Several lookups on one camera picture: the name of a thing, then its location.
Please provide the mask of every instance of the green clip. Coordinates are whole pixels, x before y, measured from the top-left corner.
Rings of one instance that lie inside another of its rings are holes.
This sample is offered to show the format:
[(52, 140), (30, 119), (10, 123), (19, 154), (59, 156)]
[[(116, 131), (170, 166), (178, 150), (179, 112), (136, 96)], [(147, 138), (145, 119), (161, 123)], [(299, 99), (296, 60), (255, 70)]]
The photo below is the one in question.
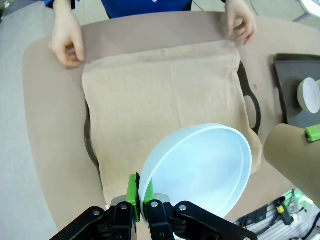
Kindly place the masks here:
[(138, 189), (136, 183), (137, 175), (132, 174), (129, 177), (128, 189), (126, 191), (125, 201), (130, 203), (133, 206), (133, 215), (135, 221), (140, 222), (140, 212), (138, 212), (137, 208), (137, 197), (138, 197)]
[(156, 199), (156, 195), (154, 193), (154, 184), (152, 182), (152, 179), (149, 183), (148, 188), (146, 189), (146, 193), (145, 193), (145, 197), (144, 197), (144, 204), (147, 204), (148, 202), (155, 200)]
[(320, 125), (307, 127), (305, 134), (310, 143), (320, 140)]

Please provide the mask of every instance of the person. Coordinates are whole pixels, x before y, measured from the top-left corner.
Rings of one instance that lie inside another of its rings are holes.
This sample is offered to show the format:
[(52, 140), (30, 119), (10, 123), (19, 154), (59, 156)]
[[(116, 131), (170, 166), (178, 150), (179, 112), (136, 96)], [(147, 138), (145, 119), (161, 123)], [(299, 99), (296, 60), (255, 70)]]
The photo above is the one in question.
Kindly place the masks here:
[[(190, 11), (192, 5), (192, 0), (101, 1), (111, 19), (146, 13)], [(252, 41), (257, 32), (257, 25), (255, 16), (245, 0), (222, 1), (225, 2), (228, 35), (232, 36), (234, 30), (244, 29), (237, 39), (243, 40), (244, 44)], [(79, 21), (72, 13), (75, 0), (45, 0), (44, 2), (47, 7), (54, 10), (54, 27), (49, 47), (63, 65), (70, 68), (78, 67), (85, 59), (85, 49)], [(242, 23), (234, 28), (237, 19), (242, 20)]]

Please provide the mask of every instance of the beige table mat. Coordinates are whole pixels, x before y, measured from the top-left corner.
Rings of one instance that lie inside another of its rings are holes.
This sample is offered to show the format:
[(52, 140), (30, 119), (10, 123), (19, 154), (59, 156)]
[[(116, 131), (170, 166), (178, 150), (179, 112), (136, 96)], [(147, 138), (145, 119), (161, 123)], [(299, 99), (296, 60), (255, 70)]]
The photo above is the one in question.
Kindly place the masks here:
[(129, 175), (141, 173), (164, 137), (188, 126), (217, 123), (239, 130), (251, 147), (251, 174), (259, 170), (262, 144), (249, 127), (239, 64), (234, 44), (224, 40), (85, 66), (82, 85), (107, 204), (126, 194)]

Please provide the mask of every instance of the black cable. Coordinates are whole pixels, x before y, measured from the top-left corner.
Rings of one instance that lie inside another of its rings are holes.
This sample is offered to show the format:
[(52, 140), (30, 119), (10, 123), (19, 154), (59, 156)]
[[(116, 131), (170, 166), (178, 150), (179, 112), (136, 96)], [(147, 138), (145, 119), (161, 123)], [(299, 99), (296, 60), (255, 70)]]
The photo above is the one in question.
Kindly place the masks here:
[(239, 227), (241, 227), (244, 218), (245, 218), (244, 216), (242, 218), (239, 218)]
[(247, 223), (248, 217), (249, 217), (249, 215), (245, 215), (245, 216), (241, 219), (241, 222), (240, 222), (240, 227), (241, 227), (241, 228), (244, 228), (244, 227), (245, 227), (245, 224)]
[(290, 210), (290, 205), (293, 203), (292, 199), (295, 198), (295, 189), (291, 190), (291, 198), (290, 198), (290, 202), (288, 204), (288, 210)]
[(260, 236), (260, 235), (264, 234), (266, 231), (268, 231), (271, 227), (273, 227), (273, 226), (276, 224), (278, 218), (279, 218), (279, 215), (278, 215), (278, 212), (276, 212), (275, 215), (274, 215), (274, 217), (273, 217), (273, 219), (272, 219), (271, 222), (269, 223), (269, 225), (268, 225), (266, 228), (264, 228), (264, 229), (256, 232), (255, 234), (256, 234), (257, 236)]
[(298, 214), (298, 213), (302, 212), (304, 209), (305, 209), (305, 207), (303, 206), (302, 208), (300, 208), (299, 211), (293, 212), (293, 213), (291, 213), (291, 215)]
[(245, 219), (245, 222), (244, 222), (244, 228), (245, 228), (245, 229), (248, 229), (248, 228), (247, 228), (248, 218), (249, 218), (249, 215), (247, 215), (247, 217), (246, 217), (246, 219)]
[(318, 215), (315, 217), (315, 220), (314, 220), (314, 223), (311, 227), (311, 229), (309, 230), (309, 232), (305, 235), (305, 237), (302, 238), (302, 240), (306, 240), (310, 234), (314, 231), (315, 227), (317, 226), (317, 222), (319, 221), (320, 219), (320, 212), (318, 213)]

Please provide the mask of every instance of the person's right hand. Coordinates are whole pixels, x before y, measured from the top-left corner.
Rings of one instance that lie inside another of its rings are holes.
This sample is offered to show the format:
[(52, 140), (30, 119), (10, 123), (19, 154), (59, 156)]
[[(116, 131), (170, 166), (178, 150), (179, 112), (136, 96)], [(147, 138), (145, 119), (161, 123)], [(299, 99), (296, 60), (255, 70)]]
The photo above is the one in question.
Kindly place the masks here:
[(56, 0), (55, 20), (49, 47), (66, 67), (76, 68), (85, 59), (84, 42), (79, 21), (72, 14), (71, 7)]
[[(246, 2), (244, 0), (226, 0), (225, 13), (228, 35), (231, 37), (235, 30), (244, 29), (244, 32), (237, 39), (244, 40), (244, 44), (251, 42), (257, 33), (257, 24), (255, 15)], [(237, 19), (240, 19), (242, 23), (234, 28)]]

